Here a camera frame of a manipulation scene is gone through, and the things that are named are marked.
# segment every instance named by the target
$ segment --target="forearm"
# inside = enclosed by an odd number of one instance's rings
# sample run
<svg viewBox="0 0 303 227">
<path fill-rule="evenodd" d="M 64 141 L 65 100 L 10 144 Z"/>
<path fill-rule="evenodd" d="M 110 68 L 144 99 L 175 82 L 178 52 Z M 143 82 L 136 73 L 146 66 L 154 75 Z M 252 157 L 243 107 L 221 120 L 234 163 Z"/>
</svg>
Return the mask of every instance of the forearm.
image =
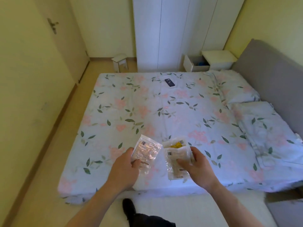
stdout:
<svg viewBox="0 0 303 227">
<path fill-rule="evenodd" d="M 229 227 L 263 226 L 222 184 L 219 183 L 210 195 L 217 203 Z"/>
<path fill-rule="evenodd" d="M 120 191 L 105 183 L 91 200 L 67 223 L 66 227 L 99 227 L 109 206 Z"/>
</svg>

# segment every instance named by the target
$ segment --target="mattress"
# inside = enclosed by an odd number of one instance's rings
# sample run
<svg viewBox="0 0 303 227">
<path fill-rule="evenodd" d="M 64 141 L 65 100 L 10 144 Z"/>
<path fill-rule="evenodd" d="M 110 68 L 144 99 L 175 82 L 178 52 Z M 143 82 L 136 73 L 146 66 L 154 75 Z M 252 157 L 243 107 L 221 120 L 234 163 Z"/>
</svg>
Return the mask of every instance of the mattress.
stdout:
<svg viewBox="0 0 303 227">
<path fill-rule="evenodd" d="M 164 81 L 171 79 L 169 87 Z M 303 179 L 290 167 L 262 170 L 250 143 L 225 107 L 212 78 L 194 73 L 103 73 L 94 86 L 60 178 L 66 203 L 89 200 L 105 183 L 113 162 L 144 134 L 157 142 L 186 136 L 231 191 L 280 191 Z M 161 151 L 149 174 L 140 174 L 121 197 L 205 193 L 191 179 L 169 180 Z"/>
</svg>

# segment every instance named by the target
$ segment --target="bed frame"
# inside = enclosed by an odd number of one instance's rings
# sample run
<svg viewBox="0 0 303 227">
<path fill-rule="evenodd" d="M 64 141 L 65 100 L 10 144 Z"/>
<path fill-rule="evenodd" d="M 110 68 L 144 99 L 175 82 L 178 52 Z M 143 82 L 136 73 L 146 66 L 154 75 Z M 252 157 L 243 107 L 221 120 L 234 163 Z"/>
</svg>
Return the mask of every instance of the bed frame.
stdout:
<svg viewBox="0 0 303 227">
<path fill-rule="evenodd" d="M 290 128 L 303 137 L 303 67 L 263 41 L 252 39 L 232 70 L 272 103 Z"/>
</svg>

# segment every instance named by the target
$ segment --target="wardrobe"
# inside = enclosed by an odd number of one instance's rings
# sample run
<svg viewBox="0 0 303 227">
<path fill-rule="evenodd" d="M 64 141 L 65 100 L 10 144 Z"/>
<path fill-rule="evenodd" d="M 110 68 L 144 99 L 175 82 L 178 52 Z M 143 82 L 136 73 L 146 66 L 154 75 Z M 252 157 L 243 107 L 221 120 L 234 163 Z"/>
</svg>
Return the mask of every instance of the wardrobe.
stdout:
<svg viewBox="0 0 303 227">
<path fill-rule="evenodd" d="M 184 55 L 222 50 L 244 0 L 133 0 L 138 72 L 179 71 Z"/>
</svg>

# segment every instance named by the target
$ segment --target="yellow wall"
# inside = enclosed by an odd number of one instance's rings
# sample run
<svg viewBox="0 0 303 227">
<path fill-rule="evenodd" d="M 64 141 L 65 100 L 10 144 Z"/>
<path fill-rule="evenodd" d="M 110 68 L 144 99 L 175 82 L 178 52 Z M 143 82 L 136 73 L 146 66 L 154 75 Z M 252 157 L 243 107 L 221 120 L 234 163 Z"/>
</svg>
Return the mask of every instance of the yellow wall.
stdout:
<svg viewBox="0 0 303 227">
<path fill-rule="evenodd" d="M 74 82 L 33 0 L 0 6 L 1 225 Z"/>
<path fill-rule="evenodd" d="M 303 0 L 246 0 L 224 49 L 239 57 L 252 38 L 303 65 Z"/>
<path fill-rule="evenodd" d="M 132 0 L 70 0 L 90 57 L 136 56 Z"/>
</svg>

